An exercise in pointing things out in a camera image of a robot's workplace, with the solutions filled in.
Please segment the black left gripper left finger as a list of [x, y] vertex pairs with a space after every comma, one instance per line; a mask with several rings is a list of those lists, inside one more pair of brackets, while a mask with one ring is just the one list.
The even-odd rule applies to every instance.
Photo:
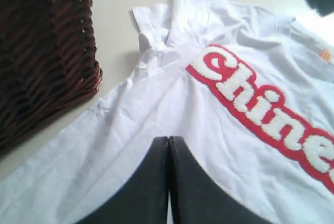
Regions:
[[168, 214], [169, 139], [158, 137], [127, 182], [85, 223], [166, 223]]

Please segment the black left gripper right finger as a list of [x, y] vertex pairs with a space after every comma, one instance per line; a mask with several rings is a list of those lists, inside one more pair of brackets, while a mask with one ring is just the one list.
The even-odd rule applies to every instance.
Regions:
[[268, 223], [229, 196], [202, 169], [181, 137], [169, 138], [174, 223]]

